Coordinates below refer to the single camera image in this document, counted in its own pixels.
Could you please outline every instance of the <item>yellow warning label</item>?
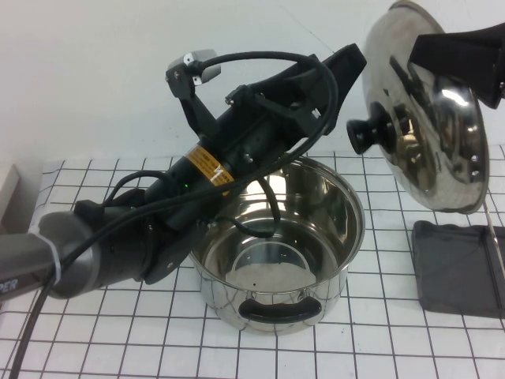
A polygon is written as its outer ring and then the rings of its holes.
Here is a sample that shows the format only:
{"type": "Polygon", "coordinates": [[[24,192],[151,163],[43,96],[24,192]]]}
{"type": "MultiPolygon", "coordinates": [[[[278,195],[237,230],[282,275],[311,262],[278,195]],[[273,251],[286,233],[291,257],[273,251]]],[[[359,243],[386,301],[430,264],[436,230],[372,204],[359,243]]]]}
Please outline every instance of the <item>yellow warning label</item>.
{"type": "Polygon", "coordinates": [[[186,154],[186,158],[201,171],[214,186],[230,183],[234,180],[231,174],[210,152],[197,145],[186,154]]]}

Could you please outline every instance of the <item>lid knob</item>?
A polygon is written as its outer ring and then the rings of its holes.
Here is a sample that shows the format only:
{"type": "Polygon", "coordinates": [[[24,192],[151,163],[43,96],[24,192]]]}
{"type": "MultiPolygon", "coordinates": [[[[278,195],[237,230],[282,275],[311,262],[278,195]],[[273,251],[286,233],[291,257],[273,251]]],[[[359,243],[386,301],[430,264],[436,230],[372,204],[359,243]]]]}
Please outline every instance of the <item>lid knob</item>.
{"type": "Polygon", "coordinates": [[[379,144],[384,150],[391,153],[395,150],[396,131],[389,114],[379,103],[370,106],[368,120],[349,120],[347,122],[347,135],[354,151],[363,154],[372,145],[379,144]]]}

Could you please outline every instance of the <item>black gripper holding lid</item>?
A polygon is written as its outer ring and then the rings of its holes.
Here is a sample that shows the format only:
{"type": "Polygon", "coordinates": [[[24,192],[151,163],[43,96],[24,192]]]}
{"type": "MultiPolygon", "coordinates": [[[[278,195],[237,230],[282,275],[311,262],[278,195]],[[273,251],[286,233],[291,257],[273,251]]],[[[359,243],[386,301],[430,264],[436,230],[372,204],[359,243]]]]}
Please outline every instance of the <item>black gripper holding lid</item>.
{"type": "Polygon", "coordinates": [[[475,32],[417,37],[410,61],[435,75],[453,77],[496,109],[505,95],[505,24],[475,32]]]}

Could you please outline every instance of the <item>pot rim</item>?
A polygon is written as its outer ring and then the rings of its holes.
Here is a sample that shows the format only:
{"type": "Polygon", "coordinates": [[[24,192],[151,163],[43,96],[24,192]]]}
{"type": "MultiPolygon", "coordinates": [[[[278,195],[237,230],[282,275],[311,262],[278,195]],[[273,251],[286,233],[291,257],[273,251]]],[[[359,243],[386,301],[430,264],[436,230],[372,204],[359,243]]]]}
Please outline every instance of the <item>pot rim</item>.
{"type": "Polygon", "coordinates": [[[234,286],[233,284],[228,283],[225,280],[221,280],[220,278],[215,276],[212,272],[207,270],[207,268],[204,265],[202,265],[202,263],[200,261],[198,261],[198,259],[196,259],[195,255],[193,254],[193,251],[191,251],[191,253],[189,253],[189,257],[191,258],[193,263],[195,265],[197,265],[198,267],[200,267],[201,269],[203,269],[203,271],[205,271],[213,280],[216,280],[222,284],[225,284],[228,287],[231,287],[235,290],[244,291],[244,292],[248,292],[251,294],[258,294],[258,295],[293,294],[293,293],[298,293],[300,291],[307,291],[311,288],[318,287],[321,284],[325,284],[326,282],[332,280],[333,278],[338,276],[342,271],[347,269],[347,267],[349,266],[349,263],[356,257],[356,254],[359,252],[361,244],[363,243],[363,238],[365,237],[365,210],[363,209],[363,204],[361,203],[361,200],[360,200],[359,196],[357,195],[357,192],[347,182],[347,180],[345,180],[344,177],[342,177],[339,173],[337,173],[335,170],[332,170],[330,167],[325,166],[320,162],[317,162],[314,159],[300,156],[300,157],[296,158],[292,163],[298,163],[302,166],[310,167],[310,168],[314,169],[315,171],[319,171],[325,179],[329,180],[331,183],[335,184],[336,186],[342,187],[341,189],[344,192],[346,192],[346,195],[347,195],[346,197],[350,200],[350,203],[353,207],[354,214],[357,217],[359,216],[361,218],[361,222],[359,222],[360,220],[358,220],[358,223],[357,223],[358,226],[361,225],[361,229],[359,230],[359,233],[357,233],[357,237],[354,239],[353,247],[350,250],[349,255],[347,255],[347,258],[344,260],[344,262],[340,266],[337,267],[337,269],[328,278],[321,280],[320,282],[316,282],[314,284],[311,284],[310,286],[300,287],[300,288],[296,288],[296,289],[289,290],[289,291],[274,292],[274,291],[248,290],[246,288],[234,286]]]}

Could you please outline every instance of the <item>pot lid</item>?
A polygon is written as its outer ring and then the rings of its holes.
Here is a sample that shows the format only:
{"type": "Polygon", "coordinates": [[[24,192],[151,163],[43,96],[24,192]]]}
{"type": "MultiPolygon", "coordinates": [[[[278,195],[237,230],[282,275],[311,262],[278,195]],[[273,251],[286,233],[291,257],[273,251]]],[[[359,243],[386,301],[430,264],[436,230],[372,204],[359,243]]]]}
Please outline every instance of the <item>pot lid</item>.
{"type": "Polygon", "coordinates": [[[473,91],[410,61],[419,35],[443,29],[420,6],[396,2],[365,44],[368,121],[347,125],[357,153],[379,144],[398,182],[441,212],[481,207],[489,179],[488,143],[473,91]]]}

